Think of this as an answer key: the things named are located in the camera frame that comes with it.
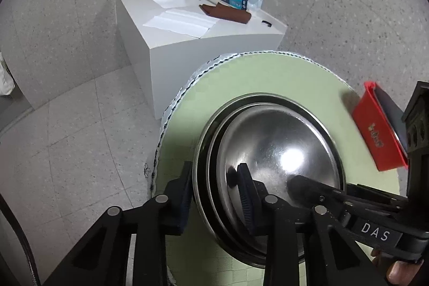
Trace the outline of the person's hand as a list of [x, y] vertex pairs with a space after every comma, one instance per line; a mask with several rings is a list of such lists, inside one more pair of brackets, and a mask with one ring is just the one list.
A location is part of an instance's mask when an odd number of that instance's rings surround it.
[[376, 249], [372, 250], [371, 257], [377, 271], [392, 285], [409, 285], [424, 263], [424, 261], [419, 264], [395, 261]]

